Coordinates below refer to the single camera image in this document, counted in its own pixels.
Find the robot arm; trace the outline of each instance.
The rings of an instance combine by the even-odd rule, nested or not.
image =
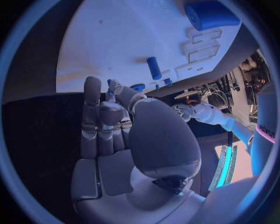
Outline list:
[[[194,107],[183,104],[175,105],[174,109],[186,122],[195,118],[197,121],[206,124],[221,125],[225,130],[232,131],[247,148],[250,147],[253,132],[232,115],[222,113],[218,108],[205,102]]]

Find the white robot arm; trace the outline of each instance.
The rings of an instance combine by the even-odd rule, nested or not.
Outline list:
[[[232,115],[222,113],[218,108],[202,102],[196,106],[179,104],[173,108],[188,122],[191,118],[210,125],[221,125],[225,130],[232,131],[247,147],[252,142],[253,132]]]

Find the blue led strip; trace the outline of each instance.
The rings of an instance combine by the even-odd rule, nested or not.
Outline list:
[[[230,163],[231,163],[231,153],[232,153],[232,147],[228,147],[226,150],[224,167],[223,167],[222,173],[220,175],[219,181],[216,185],[216,188],[222,187],[225,182],[227,173],[229,171]]]

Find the blue light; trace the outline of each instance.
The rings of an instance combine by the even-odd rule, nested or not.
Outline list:
[[[227,173],[228,173],[229,168],[230,168],[231,153],[232,153],[232,148],[228,147],[227,150],[226,150],[226,155],[225,155],[225,160],[224,160],[224,167],[223,167],[222,173],[220,175],[219,181],[218,181],[218,183],[216,185],[216,188],[222,187],[224,182],[225,182]]]

